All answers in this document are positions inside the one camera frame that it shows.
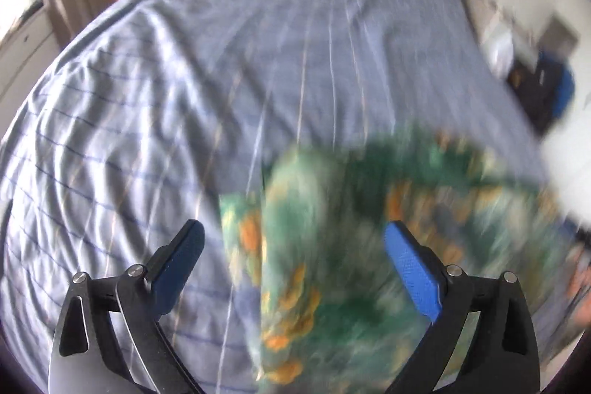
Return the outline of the white plastic bag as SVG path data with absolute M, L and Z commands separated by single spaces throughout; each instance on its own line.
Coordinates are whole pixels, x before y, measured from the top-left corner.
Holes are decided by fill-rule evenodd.
M 503 23 L 490 27 L 485 32 L 480 47 L 492 75 L 505 80 L 515 58 L 512 30 Z

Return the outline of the blue checked duvet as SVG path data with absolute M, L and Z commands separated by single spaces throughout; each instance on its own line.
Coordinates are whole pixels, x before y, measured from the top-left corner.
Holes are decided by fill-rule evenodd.
M 204 254 L 163 320 L 209 393 L 252 392 L 217 196 L 259 188 L 300 145 L 356 146 L 408 121 L 546 172 L 462 0 L 119 0 L 40 77 L 1 142 L 1 324 L 48 385 L 72 276 L 148 258 L 188 219 Z

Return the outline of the black and blue jacket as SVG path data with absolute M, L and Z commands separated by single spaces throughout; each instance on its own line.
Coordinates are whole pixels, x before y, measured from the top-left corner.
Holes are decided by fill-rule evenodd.
M 539 54 L 534 69 L 516 59 L 506 83 L 539 138 L 563 117 L 575 94 L 569 66 L 546 52 Z

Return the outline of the white window bench drawers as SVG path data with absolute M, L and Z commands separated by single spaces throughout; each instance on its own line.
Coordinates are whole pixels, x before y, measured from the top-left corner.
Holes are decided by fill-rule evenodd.
M 5 134 L 19 107 L 60 51 L 44 7 L 30 16 L 2 46 L 1 135 Z

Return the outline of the green floral padded jacket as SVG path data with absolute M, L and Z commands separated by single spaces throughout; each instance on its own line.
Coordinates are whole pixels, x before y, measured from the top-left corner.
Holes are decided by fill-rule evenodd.
M 260 393 L 379 393 L 399 374 L 429 321 L 387 254 L 391 221 L 472 275 L 516 273 L 543 357 L 575 326 L 574 242 L 551 191 L 465 139 L 404 128 L 294 148 L 219 208 Z

